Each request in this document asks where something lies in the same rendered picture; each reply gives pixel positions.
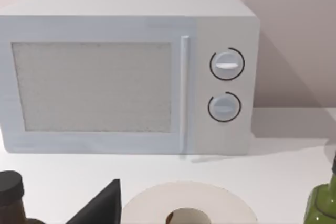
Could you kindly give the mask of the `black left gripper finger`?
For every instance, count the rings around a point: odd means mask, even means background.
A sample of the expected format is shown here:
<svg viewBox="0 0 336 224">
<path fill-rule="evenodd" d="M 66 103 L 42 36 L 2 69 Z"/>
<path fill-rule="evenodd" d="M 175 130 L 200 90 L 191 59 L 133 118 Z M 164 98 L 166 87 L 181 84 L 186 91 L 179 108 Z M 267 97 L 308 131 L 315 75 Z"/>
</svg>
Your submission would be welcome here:
<svg viewBox="0 0 336 224">
<path fill-rule="evenodd" d="M 120 179 L 111 181 L 66 224 L 121 224 Z"/>
</svg>

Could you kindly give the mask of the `white paper roll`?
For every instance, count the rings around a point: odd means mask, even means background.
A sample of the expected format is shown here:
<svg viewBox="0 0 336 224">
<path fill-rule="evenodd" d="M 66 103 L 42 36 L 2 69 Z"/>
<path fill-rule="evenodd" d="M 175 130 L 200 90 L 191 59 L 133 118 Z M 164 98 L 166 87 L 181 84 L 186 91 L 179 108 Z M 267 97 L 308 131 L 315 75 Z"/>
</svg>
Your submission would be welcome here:
<svg viewBox="0 0 336 224">
<path fill-rule="evenodd" d="M 210 184 L 171 182 L 136 195 L 123 208 L 121 224 L 258 224 L 251 207 Z"/>
</svg>

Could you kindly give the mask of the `brown bottle with black cap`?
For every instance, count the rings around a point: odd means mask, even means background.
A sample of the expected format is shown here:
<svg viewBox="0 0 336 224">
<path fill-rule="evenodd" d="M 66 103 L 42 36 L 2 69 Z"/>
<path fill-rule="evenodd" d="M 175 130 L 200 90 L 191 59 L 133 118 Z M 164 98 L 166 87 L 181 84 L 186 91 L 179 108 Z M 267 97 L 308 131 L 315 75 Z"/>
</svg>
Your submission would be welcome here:
<svg viewBox="0 0 336 224">
<path fill-rule="evenodd" d="M 19 172 L 0 172 L 0 224 L 46 224 L 26 216 L 24 193 L 23 178 Z"/>
</svg>

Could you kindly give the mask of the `microwave knob with grey bar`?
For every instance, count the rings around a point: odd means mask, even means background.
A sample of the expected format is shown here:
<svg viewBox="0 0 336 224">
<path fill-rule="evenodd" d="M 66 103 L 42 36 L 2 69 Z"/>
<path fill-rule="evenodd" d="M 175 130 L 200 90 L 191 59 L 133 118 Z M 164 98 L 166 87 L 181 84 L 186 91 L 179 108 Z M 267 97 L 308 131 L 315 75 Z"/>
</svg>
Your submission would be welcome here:
<svg viewBox="0 0 336 224">
<path fill-rule="evenodd" d="M 219 123 L 228 123 L 236 119 L 242 108 L 239 97 L 231 92 L 211 97 L 207 110 L 209 116 Z"/>
</svg>

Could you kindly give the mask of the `microwave oven door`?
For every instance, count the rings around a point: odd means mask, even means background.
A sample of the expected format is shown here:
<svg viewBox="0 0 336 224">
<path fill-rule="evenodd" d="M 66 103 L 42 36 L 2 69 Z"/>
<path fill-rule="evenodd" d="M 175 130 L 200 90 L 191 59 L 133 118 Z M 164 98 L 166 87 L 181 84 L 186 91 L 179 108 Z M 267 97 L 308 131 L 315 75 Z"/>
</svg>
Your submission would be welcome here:
<svg viewBox="0 0 336 224">
<path fill-rule="evenodd" d="M 0 17 L 0 128 L 10 153 L 181 154 L 180 47 L 195 21 L 150 16 Z"/>
</svg>

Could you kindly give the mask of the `microwave knob with white bar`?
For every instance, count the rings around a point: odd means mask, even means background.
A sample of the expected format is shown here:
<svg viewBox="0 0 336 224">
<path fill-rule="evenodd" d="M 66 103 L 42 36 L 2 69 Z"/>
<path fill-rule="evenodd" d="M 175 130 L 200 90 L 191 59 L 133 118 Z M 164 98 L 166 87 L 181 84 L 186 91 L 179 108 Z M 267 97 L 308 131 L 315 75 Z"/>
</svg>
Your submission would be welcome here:
<svg viewBox="0 0 336 224">
<path fill-rule="evenodd" d="M 214 53 L 209 61 L 209 69 L 218 80 L 231 81 L 238 78 L 245 69 L 245 58 L 235 48 Z"/>
</svg>

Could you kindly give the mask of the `green bottle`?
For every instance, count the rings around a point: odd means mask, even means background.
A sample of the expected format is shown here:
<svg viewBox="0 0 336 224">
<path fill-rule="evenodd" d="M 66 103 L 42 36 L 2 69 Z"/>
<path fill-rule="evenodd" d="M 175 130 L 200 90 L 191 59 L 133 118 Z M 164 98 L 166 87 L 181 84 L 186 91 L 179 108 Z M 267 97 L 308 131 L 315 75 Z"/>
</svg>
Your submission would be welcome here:
<svg viewBox="0 0 336 224">
<path fill-rule="evenodd" d="M 336 224 L 336 151 L 327 184 L 311 191 L 305 209 L 303 224 Z"/>
</svg>

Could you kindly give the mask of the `pale microwave oven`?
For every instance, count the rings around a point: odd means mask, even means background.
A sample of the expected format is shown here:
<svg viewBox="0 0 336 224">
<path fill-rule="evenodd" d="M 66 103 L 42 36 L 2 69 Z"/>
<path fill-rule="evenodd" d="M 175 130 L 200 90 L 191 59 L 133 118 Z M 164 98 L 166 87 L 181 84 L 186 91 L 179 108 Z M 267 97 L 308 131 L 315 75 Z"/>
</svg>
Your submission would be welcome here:
<svg viewBox="0 0 336 224">
<path fill-rule="evenodd" d="M 252 138 L 260 22 L 241 0 L 23 0 L 0 8 L 2 16 L 150 16 L 187 17 L 195 21 L 196 61 L 192 78 L 193 124 L 186 154 L 244 155 Z M 214 53 L 239 50 L 245 69 L 236 79 L 218 80 L 209 69 Z M 208 113 L 211 97 L 236 94 L 239 116 L 219 123 Z"/>
</svg>

